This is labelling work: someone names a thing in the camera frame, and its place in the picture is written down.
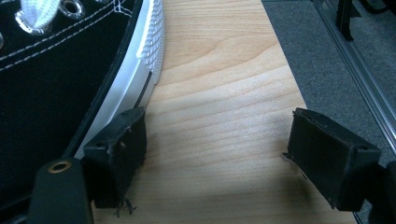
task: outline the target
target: shoelace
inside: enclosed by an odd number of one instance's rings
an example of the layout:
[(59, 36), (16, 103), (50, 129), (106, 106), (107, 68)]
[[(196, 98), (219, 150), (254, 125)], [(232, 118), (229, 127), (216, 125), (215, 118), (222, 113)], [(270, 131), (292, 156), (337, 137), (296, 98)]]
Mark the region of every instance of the shoelace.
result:
[(21, 0), (23, 18), (34, 29), (41, 29), (53, 20), (61, 0)]

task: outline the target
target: metal strip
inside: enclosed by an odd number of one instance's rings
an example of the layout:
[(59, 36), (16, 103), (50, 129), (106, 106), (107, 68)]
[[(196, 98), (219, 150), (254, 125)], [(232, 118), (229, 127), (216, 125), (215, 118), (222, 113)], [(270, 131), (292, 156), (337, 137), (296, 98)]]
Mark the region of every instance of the metal strip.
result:
[(353, 42), (347, 42), (335, 26), (335, 16), (326, 0), (313, 0), (338, 51), (358, 86), (363, 99), (373, 113), (382, 133), (396, 155), (396, 113), (375, 81), (367, 63)]

